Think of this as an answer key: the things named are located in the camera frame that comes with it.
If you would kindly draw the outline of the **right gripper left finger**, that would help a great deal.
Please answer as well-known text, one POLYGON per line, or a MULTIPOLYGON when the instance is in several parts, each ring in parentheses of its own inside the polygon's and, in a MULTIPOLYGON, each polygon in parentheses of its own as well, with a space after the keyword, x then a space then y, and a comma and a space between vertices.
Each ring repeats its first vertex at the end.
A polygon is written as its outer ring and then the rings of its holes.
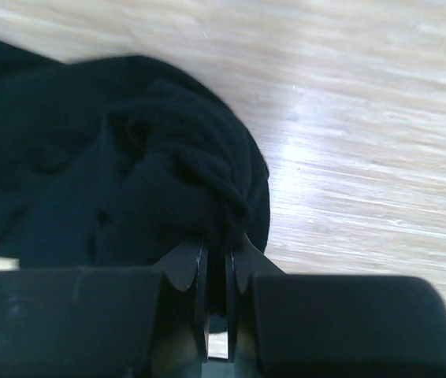
POLYGON ((0 377, 199 377, 207 252, 152 266, 0 271, 0 377))

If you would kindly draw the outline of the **black t shirt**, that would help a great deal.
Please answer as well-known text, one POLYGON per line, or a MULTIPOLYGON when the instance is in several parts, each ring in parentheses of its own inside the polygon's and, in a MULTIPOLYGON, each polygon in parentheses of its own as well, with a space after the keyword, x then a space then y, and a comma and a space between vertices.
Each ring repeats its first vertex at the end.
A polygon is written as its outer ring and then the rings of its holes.
POLYGON ((225 255, 243 237, 266 248, 268 179, 251 133, 187 73, 0 42, 0 257, 21 268, 152 265, 203 241, 221 333, 225 255))

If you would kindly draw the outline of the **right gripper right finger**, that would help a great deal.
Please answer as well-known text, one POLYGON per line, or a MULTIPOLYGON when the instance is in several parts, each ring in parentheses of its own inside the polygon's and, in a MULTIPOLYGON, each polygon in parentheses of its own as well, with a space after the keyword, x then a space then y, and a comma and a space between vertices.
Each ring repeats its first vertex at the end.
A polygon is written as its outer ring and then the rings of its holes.
POLYGON ((238 377, 446 377, 446 305, 413 276, 300 275, 245 239, 226 259, 238 377))

